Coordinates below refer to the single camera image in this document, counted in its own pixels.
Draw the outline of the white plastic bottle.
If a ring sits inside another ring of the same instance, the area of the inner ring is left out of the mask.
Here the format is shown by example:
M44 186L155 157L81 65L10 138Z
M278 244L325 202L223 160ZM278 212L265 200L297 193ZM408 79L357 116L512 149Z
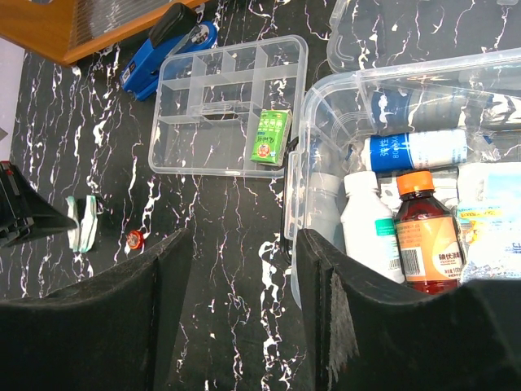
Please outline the white plastic bottle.
M346 254L382 276L404 283L393 213L379 198L372 171L344 177L347 204L341 214Z

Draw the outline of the clear teal bandage packet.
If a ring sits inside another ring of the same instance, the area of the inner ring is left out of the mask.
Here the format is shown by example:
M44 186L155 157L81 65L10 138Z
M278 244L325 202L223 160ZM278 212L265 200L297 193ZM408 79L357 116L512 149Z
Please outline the clear teal bandage packet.
M520 163L458 169L456 219L465 256L460 281L520 279Z

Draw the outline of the small orange coin item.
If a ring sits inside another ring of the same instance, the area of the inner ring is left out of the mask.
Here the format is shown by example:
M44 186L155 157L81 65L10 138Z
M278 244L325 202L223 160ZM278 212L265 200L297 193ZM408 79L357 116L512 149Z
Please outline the small orange coin item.
M132 250L138 250L144 245L144 236L141 231L132 230L127 234L127 245Z

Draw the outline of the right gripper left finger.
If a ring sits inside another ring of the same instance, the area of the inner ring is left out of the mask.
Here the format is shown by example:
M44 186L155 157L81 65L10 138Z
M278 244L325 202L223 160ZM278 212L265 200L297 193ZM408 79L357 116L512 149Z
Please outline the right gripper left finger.
M193 258L187 229L43 298L1 304L4 390L166 390Z

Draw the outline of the clear divided organizer tray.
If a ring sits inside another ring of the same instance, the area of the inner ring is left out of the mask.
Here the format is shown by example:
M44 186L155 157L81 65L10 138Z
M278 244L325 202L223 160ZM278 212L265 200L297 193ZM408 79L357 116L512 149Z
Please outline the clear divided organizer tray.
M174 55L160 69L148 164L158 174L280 178L252 161L261 113L299 129L309 48L298 35Z

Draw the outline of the small green box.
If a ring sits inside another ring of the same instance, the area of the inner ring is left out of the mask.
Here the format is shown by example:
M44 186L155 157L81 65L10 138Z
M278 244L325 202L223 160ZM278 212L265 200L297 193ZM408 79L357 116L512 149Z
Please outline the small green box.
M263 110L260 113L250 160L262 165L281 167L291 123L291 109Z

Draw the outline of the clear medicine kit box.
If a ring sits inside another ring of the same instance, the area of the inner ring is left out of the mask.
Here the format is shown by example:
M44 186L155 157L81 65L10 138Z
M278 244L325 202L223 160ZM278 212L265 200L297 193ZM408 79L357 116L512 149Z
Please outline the clear medicine kit box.
M304 97L287 163L283 230L342 248L344 178L369 170L398 210L398 175L431 171L457 214L463 280L520 276L520 52L342 72Z

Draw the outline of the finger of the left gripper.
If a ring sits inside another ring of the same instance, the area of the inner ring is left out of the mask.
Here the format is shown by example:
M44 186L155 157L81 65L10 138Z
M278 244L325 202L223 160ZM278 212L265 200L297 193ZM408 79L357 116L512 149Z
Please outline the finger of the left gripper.
M8 160L1 161L1 246L74 230L77 223L44 200Z

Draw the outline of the brown medicine bottle orange cap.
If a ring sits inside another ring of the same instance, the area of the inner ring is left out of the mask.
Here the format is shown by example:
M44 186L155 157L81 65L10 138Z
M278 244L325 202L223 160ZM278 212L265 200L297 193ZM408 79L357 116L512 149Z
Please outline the brown medicine bottle orange cap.
M438 295L458 287L462 249L454 216L435 198L429 171L415 171L396 179L401 206L394 223L406 283Z

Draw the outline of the white green sachet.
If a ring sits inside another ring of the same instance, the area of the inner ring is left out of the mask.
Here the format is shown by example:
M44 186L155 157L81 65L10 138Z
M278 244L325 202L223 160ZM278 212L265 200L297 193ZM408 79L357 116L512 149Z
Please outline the white green sachet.
M85 210L83 217L78 213L76 199L73 196L66 198L68 217L76 227L68 231L69 248L75 253L87 253L93 246L98 228L98 199L94 195L85 198Z

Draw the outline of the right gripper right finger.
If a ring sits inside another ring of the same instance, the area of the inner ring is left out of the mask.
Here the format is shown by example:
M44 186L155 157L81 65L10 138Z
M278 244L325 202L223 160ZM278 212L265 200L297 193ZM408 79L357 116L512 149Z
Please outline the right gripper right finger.
M520 283L431 296L303 229L296 268L316 390L517 390Z

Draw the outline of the blue white ointment tube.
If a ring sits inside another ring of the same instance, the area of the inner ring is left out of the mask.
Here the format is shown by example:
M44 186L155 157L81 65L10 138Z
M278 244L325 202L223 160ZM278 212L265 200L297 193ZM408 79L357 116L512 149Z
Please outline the blue white ointment tube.
M467 160L463 129L373 135L364 141L361 162L375 173L434 169Z

